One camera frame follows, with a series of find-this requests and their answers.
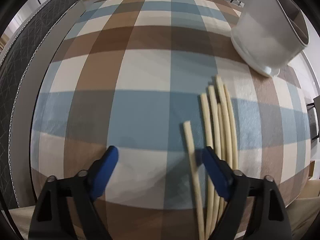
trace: screw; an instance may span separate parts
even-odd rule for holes
[[[56,176],[51,175],[51,176],[47,179],[47,182],[53,182],[53,181],[55,181],[56,179],[57,179]]]
[[[234,170],[233,173],[235,175],[237,175],[237,176],[242,176],[243,175],[242,171],[240,171],[240,170]]]
[[[265,176],[265,179],[270,182],[274,181],[273,177],[271,177],[270,175]]]
[[[84,176],[87,176],[88,172],[86,170],[82,170],[82,171],[79,171],[78,172],[78,176],[79,177],[84,177]]]

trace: table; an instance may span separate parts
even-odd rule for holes
[[[197,239],[182,122],[191,120],[196,148],[204,147],[199,94],[219,74],[232,98],[240,169],[273,176],[284,202],[294,200],[310,162],[301,63],[272,79],[251,70],[230,40],[241,10],[224,0],[94,3],[40,89],[30,146],[36,194],[48,176],[74,176],[115,145],[119,162],[95,202],[113,239]],[[203,166],[199,173],[205,205]]]

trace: gray quilted fabric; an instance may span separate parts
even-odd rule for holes
[[[0,190],[9,209],[18,207],[8,163],[9,124],[18,85],[39,43],[75,2],[76,0],[49,1],[25,26],[0,66]]]

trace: plaid fabric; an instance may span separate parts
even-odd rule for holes
[[[191,120],[196,148],[204,147],[198,95],[219,74],[232,97],[240,169],[273,176],[291,202],[308,175],[311,92],[301,89],[299,63],[273,79],[245,64],[230,40],[241,9],[223,0],[94,3],[65,37],[40,89],[31,135],[37,194],[49,175],[74,176],[115,145],[119,162],[95,203],[111,236],[197,239],[181,127]],[[203,166],[199,173],[205,204]],[[248,216],[249,209],[239,231]]]

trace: bundle of sticks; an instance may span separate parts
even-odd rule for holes
[[[206,93],[203,93],[200,96],[204,119],[205,140],[207,146],[212,147],[220,159],[225,160],[233,170],[237,170],[238,149],[236,122],[231,98],[228,88],[223,84],[221,77],[216,76],[215,81],[219,103],[217,102],[214,86],[208,87],[209,101]],[[221,218],[226,203],[223,198],[218,196],[217,192],[214,190],[214,185],[208,176],[207,216],[204,227],[201,188],[190,121],[183,123],[183,129],[187,143],[192,183],[195,193],[199,240],[207,240]]]

